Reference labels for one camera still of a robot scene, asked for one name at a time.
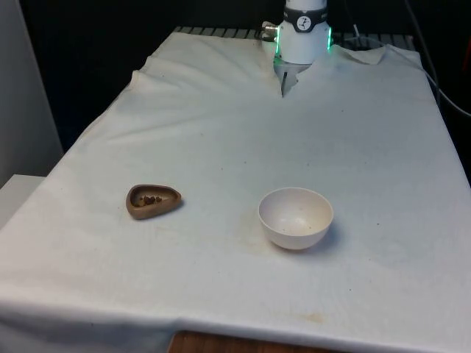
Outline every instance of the cable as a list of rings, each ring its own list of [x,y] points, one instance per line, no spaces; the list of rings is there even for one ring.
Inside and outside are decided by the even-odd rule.
[[[440,108],[440,86],[439,86],[439,77],[436,74],[435,66],[433,65],[432,57],[430,56],[430,53],[428,52],[428,47],[427,43],[425,42],[424,36],[422,34],[422,30],[420,29],[419,21],[415,17],[414,11],[412,10],[411,4],[409,3],[409,0],[404,0],[404,3],[406,4],[406,9],[409,12],[409,16],[411,17],[412,24],[414,25],[415,32],[417,33],[419,40],[420,40],[420,45],[422,46],[422,49],[425,54],[425,59],[428,61],[428,66],[430,67],[430,70],[432,71],[433,75],[433,80],[435,82],[435,87],[436,87],[436,104]]]
[[[427,59],[428,61],[428,65],[430,66],[431,70],[432,70],[432,74],[433,74],[433,78],[432,76],[420,65],[416,64],[414,61],[412,61],[411,59],[409,59],[407,56],[405,56],[403,53],[399,52],[398,50],[396,50],[395,47],[393,46],[390,46],[389,48],[394,52],[396,53],[397,55],[399,55],[400,57],[402,57],[403,59],[407,60],[409,63],[411,63],[413,66],[415,66],[416,68],[418,68],[419,70],[421,70],[426,76],[427,78],[430,80],[430,82],[432,82],[432,84],[435,86],[435,89],[436,89],[436,104],[438,106],[438,108],[440,108],[440,98],[441,96],[443,96],[443,98],[445,98],[445,100],[453,107],[455,108],[458,112],[460,112],[461,114],[467,116],[468,118],[471,118],[471,113],[461,109],[454,101],[452,101],[450,99],[450,97],[448,97],[445,92],[443,92],[442,89],[440,89],[440,86],[439,86],[439,79],[438,79],[438,75],[436,74],[436,70],[435,70],[435,66],[433,66],[433,62],[432,62],[432,59],[431,59],[431,56],[430,56],[430,53],[428,52],[428,47],[425,43],[425,39],[422,35],[422,31],[420,29],[420,25],[419,25],[419,21],[417,20],[417,18],[415,17],[415,14],[414,14],[414,11],[412,10],[412,7],[409,3],[408,0],[404,0],[404,2],[406,3],[406,8],[407,8],[407,11],[409,12],[409,15],[411,16],[411,20],[412,20],[412,23],[415,27],[415,30],[417,32],[417,35],[419,36],[419,40],[420,40],[420,43],[424,49],[424,53],[425,53],[425,58]],[[352,17],[352,14],[350,12],[350,9],[348,8],[348,3],[347,3],[347,0],[344,0],[344,6],[345,6],[345,11],[347,12],[347,15],[350,19],[350,21],[352,22],[353,24],[353,29],[355,30],[355,34],[356,34],[356,37],[354,38],[348,38],[348,39],[345,39],[345,41],[351,41],[351,40],[359,40],[359,39],[364,39],[364,40],[369,40],[373,43],[377,43],[379,44],[380,46],[386,46],[385,43],[379,41],[379,40],[376,40],[376,39],[373,39],[373,38],[368,38],[368,37],[364,37],[364,36],[361,36],[359,33],[358,33],[358,27],[356,26],[354,20],[353,20],[353,17]]]
[[[410,64],[412,64],[415,68],[418,68],[419,70],[421,70],[426,76],[427,78],[430,80],[430,82],[432,82],[432,84],[435,86],[436,90],[439,92],[439,95],[442,95],[443,98],[445,98],[445,100],[451,104],[451,106],[453,108],[455,108],[456,110],[458,110],[461,114],[467,116],[468,118],[471,118],[471,113],[461,109],[458,105],[456,105],[456,103],[454,101],[452,101],[450,99],[450,97],[448,97],[444,92],[443,90],[441,90],[437,83],[435,82],[435,80],[432,78],[432,76],[422,67],[420,66],[419,64],[417,64],[416,62],[414,62],[413,60],[409,59],[407,56],[405,56],[403,53],[401,53],[398,49],[396,49],[395,47],[393,46],[389,46],[379,40],[376,40],[376,39],[373,39],[373,38],[369,38],[369,37],[365,37],[363,35],[360,35],[358,37],[354,37],[354,38],[347,38],[345,39],[345,41],[351,41],[351,40],[357,40],[357,39],[362,39],[362,40],[368,40],[370,42],[373,42],[373,43],[376,43],[380,46],[385,46],[386,48],[388,49],[391,49],[395,54],[399,55],[400,57],[402,57],[403,59],[405,59],[407,62],[409,62]]]

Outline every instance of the white tablecloth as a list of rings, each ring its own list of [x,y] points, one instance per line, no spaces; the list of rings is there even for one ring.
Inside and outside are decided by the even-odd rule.
[[[146,183],[184,206],[132,220]],[[335,210],[306,252],[258,222],[288,186]],[[150,352],[192,329],[468,352],[470,215],[427,80],[396,54],[333,48],[282,99],[259,42],[173,34],[1,231],[0,351]]]

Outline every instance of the white wall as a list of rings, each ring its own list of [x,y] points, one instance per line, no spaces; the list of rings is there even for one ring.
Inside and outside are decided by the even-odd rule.
[[[47,175],[62,156],[17,0],[0,0],[0,187],[12,174]]]

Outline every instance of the small brown dish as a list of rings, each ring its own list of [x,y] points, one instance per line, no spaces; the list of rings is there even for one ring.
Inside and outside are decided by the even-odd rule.
[[[175,210],[182,196],[168,186],[136,185],[126,198],[127,211],[134,219],[148,219]]]

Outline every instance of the black background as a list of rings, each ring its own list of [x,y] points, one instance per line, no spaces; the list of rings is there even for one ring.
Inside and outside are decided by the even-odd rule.
[[[471,1],[410,0],[440,83],[471,110],[462,66],[471,35]],[[280,23],[285,0],[21,0],[49,103],[65,149],[100,115],[179,25],[257,29]],[[402,0],[348,0],[361,32],[414,35]],[[334,31],[351,32],[343,0],[329,0]],[[468,178],[471,119],[443,103],[442,114]]]

